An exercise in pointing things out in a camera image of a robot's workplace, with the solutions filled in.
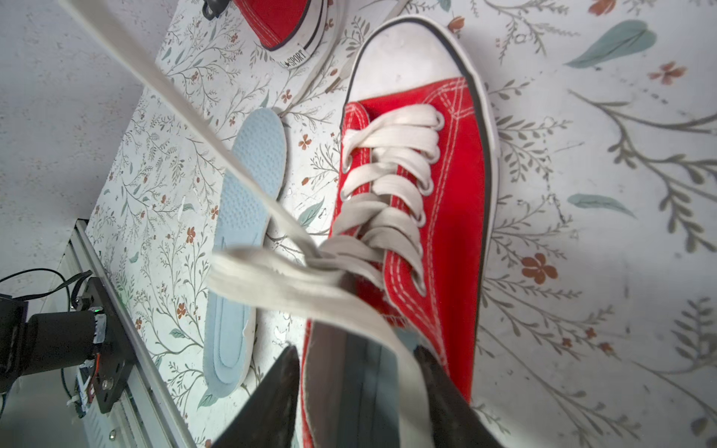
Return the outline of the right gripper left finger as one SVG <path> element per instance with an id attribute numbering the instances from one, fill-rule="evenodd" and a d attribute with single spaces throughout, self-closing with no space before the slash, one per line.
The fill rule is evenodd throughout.
<path id="1" fill-rule="evenodd" d="M 299 383 L 299 355 L 296 347 L 290 345 L 212 447 L 291 447 Z"/>

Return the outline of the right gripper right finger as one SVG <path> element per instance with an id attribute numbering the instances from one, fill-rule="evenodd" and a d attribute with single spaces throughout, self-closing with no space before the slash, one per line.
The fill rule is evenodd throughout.
<path id="1" fill-rule="evenodd" d="M 418 346 L 414 350 L 414 356 L 421 368 L 429 396 L 429 414 L 435 446 L 502 447 L 460 395 L 431 351 Z"/>

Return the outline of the red canvas sneaker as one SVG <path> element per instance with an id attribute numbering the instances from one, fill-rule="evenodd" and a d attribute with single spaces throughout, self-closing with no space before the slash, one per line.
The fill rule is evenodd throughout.
<path id="1" fill-rule="evenodd" d="M 328 19 L 327 0 L 235 0 L 261 46 L 285 69 L 316 51 Z"/>
<path id="2" fill-rule="evenodd" d="M 347 85 L 330 233 L 317 242 L 104 2 L 63 9 L 164 101 L 302 253 L 297 262 L 267 248 L 214 252 L 205 276 L 226 299 L 305 319 L 302 445 L 436 447 L 414 350 L 429 349 L 470 405 L 498 184 L 487 91 L 457 38 L 429 17 L 403 15 L 364 39 Z"/>

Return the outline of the light blue insole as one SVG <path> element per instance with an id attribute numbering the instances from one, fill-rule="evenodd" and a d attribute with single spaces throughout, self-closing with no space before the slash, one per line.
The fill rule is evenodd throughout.
<path id="1" fill-rule="evenodd" d="M 271 108 L 251 112 L 233 141 L 231 153 L 261 190 L 277 199 L 285 183 L 287 136 Z M 213 251 L 245 253 L 263 246 L 271 216 L 263 203 L 234 174 L 223 177 Z M 203 372 L 207 392 L 216 399 L 231 395 L 248 375 L 255 343 L 254 307 L 208 293 Z"/>

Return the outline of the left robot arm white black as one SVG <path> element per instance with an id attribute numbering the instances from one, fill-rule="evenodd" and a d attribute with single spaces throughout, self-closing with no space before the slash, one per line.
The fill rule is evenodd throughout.
<path id="1" fill-rule="evenodd" d="M 93 273 L 86 271 L 63 278 L 46 293 L 1 296 L 2 394 L 24 375 L 77 366 L 99 353 L 108 334 L 108 316 L 101 308 L 28 315 L 29 302 L 62 290 L 68 293 L 70 305 L 78 304 L 80 287 L 92 278 Z"/>

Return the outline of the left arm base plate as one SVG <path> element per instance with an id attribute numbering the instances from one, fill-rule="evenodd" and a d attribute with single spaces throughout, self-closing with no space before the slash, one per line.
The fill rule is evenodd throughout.
<path id="1" fill-rule="evenodd" d="M 109 414 L 127 388 L 136 353 L 121 321 L 120 310 L 98 277 L 91 277 L 80 296 L 80 310 L 95 318 L 94 364 L 89 386 L 102 414 Z"/>

